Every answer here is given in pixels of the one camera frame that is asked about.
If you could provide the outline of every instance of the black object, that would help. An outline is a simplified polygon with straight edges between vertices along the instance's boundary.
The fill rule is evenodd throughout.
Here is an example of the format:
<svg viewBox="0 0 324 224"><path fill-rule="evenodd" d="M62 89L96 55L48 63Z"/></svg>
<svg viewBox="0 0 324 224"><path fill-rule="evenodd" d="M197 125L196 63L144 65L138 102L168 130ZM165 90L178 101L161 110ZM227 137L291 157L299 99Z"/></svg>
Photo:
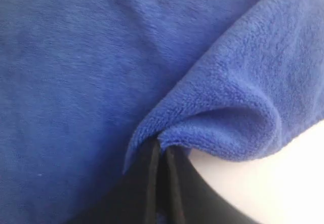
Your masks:
<svg viewBox="0 0 324 224"><path fill-rule="evenodd" d="M222 199L178 147L160 158L156 138L146 141L135 163L95 207L67 224L257 224Z"/></svg>

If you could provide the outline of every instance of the blue microfiber towel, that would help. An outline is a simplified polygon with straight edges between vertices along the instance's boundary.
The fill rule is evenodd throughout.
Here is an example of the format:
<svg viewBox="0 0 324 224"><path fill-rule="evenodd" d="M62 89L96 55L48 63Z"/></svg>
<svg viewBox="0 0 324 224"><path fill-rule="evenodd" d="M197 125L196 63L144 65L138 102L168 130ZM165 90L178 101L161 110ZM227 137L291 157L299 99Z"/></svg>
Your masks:
<svg viewBox="0 0 324 224"><path fill-rule="evenodd" d="M66 221L151 135L254 159L323 106L324 0L0 0L0 223Z"/></svg>

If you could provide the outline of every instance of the fuzzy texture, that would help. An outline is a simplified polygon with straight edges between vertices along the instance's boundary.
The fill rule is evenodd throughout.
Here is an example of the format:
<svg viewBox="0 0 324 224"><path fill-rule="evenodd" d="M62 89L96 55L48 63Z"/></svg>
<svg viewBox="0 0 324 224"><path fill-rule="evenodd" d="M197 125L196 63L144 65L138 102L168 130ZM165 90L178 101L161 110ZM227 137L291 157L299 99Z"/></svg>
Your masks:
<svg viewBox="0 0 324 224"><path fill-rule="evenodd" d="M324 115L323 9L0 0L0 223L67 220L150 135L235 161L281 149Z"/></svg>

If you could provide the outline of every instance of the microfiber fabric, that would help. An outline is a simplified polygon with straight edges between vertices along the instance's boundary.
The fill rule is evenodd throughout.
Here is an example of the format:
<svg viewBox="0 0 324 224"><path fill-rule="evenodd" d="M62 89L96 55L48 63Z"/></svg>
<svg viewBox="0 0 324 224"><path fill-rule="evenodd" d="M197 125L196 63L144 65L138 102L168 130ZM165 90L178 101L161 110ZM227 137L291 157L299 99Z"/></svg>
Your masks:
<svg viewBox="0 0 324 224"><path fill-rule="evenodd" d="M0 223L59 224L158 135L267 156L324 117L324 0L0 0Z"/></svg>

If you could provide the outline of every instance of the white surface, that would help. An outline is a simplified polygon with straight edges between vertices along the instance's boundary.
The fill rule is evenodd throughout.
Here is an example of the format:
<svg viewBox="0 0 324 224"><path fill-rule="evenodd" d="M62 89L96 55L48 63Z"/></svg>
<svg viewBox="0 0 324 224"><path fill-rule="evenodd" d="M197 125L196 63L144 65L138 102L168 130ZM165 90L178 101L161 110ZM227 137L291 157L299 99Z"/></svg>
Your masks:
<svg viewBox="0 0 324 224"><path fill-rule="evenodd" d="M193 150L190 160L229 203L264 224L324 224L324 121L270 157L234 163Z"/></svg>

